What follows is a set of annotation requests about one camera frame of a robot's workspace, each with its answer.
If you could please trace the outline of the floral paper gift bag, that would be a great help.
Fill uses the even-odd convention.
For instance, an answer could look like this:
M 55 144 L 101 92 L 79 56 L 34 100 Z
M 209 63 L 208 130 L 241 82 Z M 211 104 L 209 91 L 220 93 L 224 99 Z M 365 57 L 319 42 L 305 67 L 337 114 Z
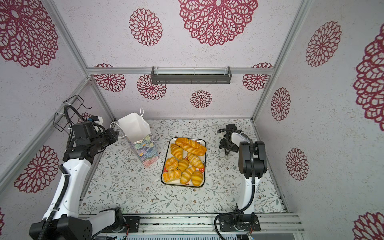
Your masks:
M 140 108 L 140 113 L 131 113 L 110 124 L 122 132 L 121 139 L 128 141 L 132 151 L 145 168 L 149 168 L 159 159 L 159 152 L 152 139 L 150 125 L 144 120 L 145 111 Z

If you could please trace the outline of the fake bun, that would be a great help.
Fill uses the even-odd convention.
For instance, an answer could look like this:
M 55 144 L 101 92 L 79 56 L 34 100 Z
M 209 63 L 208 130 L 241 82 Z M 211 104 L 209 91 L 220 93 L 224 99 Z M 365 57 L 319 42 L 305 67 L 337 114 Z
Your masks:
M 191 176 L 191 182 L 195 187 L 199 187 L 204 180 L 203 173 L 200 171 L 195 171 Z

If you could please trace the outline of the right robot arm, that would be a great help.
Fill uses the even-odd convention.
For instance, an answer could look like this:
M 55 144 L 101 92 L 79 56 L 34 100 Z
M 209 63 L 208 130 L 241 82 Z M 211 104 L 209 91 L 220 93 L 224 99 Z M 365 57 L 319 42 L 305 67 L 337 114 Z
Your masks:
M 264 142 L 252 140 L 243 131 L 238 130 L 235 124 L 228 124 L 225 128 L 217 130 L 223 133 L 219 148 L 229 153 L 238 154 L 238 168 L 243 175 L 240 197 L 234 211 L 220 214 L 219 220 L 225 217 L 233 219 L 235 223 L 244 218 L 253 216 L 254 199 L 261 178 L 267 172 L 267 156 Z

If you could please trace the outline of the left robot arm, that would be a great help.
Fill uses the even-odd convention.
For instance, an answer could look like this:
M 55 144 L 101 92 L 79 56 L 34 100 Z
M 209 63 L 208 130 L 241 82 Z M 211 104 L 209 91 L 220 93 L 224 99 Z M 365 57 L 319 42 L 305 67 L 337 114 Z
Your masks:
M 75 124 L 71 131 L 54 198 L 43 219 L 30 227 L 34 240 L 91 240 L 104 229 L 117 232 L 125 227 L 119 207 L 86 220 L 79 217 L 80 198 L 94 157 L 114 144 L 119 132 L 91 121 Z

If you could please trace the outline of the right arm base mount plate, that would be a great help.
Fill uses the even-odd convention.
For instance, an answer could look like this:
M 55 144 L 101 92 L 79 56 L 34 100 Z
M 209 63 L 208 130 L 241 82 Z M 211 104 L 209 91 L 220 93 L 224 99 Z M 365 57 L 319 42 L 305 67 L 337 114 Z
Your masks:
M 261 226 L 255 213 L 219 217 L 221 232 L 259 232 Z

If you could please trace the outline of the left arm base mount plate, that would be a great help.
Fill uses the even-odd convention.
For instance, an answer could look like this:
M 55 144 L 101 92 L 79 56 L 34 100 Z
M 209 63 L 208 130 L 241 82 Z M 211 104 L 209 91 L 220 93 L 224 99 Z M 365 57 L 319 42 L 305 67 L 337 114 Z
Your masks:
M 139 231 L 140 219 L 138 216 L 125 216 L 125 222 L 120 228 L 111 228 L 108 227 L 102 230 L 103 233 L 112 233 L 112 234 L 126 234 L 126 233 L 137 233 Z

